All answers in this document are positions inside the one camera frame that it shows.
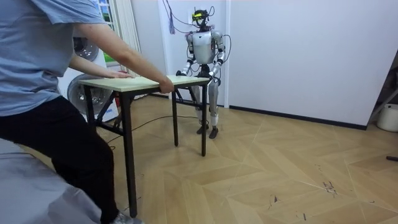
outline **wooden floor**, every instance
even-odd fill
[[[133,126],[171,114],[170,101],[132,105]],[[194,116],[178,105],[178,115]],[[139,217],[147,224],[396,224],[396,133],[367,131],[220,108],[220,132],[200,155],[197,119],[133,132]],[[105,140],[115,137],[98,130]],[[127,208],[123,139],[114,146],[116,200]]]

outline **table frame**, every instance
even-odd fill
[[[201,155],[206,156],[206,105],[207,105],[207,86],[209,81],[200,81],[195,83],[185,83],[175,85],[175,89],[178,90],[179,88],[188,88],[191,86],[201,86],[202,87],[202,94],[201,94],[201,103],[194,104],[188,102],[177,102],[176,99],[176,92],[172,92],[172,116],[173,116],[173,129],[174,129],[174,145],[178,146],[178,123],[177,123],[177,103],[188,105],[188,106],[195,106],[200,107],[203,111],[201,117]],[[86,115],[87,115],[87,122],[88,124],[96,131],[96,127],[102,127],[111,131],[116,134],[120,134],[123,137],[124,143],[124,157],[126,160],[126,175],[127,175],[127,194],[129,199],[129,211],[130,216],[136,217],[137,216],[137,194],[136,194],[136,175],[135,175],[135,167],[134,167],[134,153],[133,153],[133,138],[132,138],[132,123],[131,123],[131,102],[133,101],[135,96],[138,95],[145,95],[150,93],[157,93],[160,91],[160,88],[148,88],[143,90],[132,90],[132,91],[113,91],[111,96],[109,97],[108,101],[104,104],[103,109],[99,113],[98,117],[95,118],[94,108],[93,108],[93,100],[91,97],[91,89],[94,88],[93,86],[89,86],[86,84],[82,84],[85,92],[85,99],[86,100]],[[121,106],[121,113],[120,117],[116,120],[121,121],[122,128],[119,127],[118,124],[112,126],[108,123],[104,123],[102,121],[102,117],[105,114],[106,110],[109,108],[111,103],[113,102],[114,97],[116,94],[119,95],[119,101]]]

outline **person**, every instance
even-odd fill
[[[84,117],[57,93],[67,67],[106,78],[127,78],[73,53],[73,30],[132,71],[172,82],[125,44],[91,0],[3,0],[0,7],[0,138],[52,159],[55,170],[102,210],[101,222],[138,224],[116,208],[113,153]]]

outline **light wood table top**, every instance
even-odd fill
[[[197,78],[186,76],[167,76],[174,85],[183,85],[189,83],[200,83],[210,80],[209,78]],[[80,84],[114,90],[119,92],[145,90],[149,88],[157,88],[159,84],[144,77],[137,78],[100,78],[92,80],[80,80]]]

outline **humanoid robot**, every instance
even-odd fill
[[[187,75],[191,70],[192,64],[195,62],[200,65],[201,70],[197,77],[207,77],[210,78],[208,84],[208,94],[209,94],[209,110],[210,110],[210,124],[213,129],[209,135],[210,139],[214,139],[218,134],[218,87],[221,85],[221,80],[216,77],[216,74],[220,72],[223,63],[226,60],[225,46],[223,42],[223,34],[220,31],[212,29],[212,26],[208,26],[206,23],[208,21],[209,14],[206,10],[197,10],[192,15],[192,21],[197,23],[199,28],[196,32],[190,32],[186,35],[186,40],[188,43],[188,60],[182,71],[178,71],[177,75]],[[200,100],[200,90],[199,86],[190,87],[189,89],[192,101],[194,103],[199,103]],[[199,122],[201,122],[201,114],[206,113],[200,108],[196,107],[195,111],[197,113]],[[199,128],[197,134],[202,133],[202,128]]]

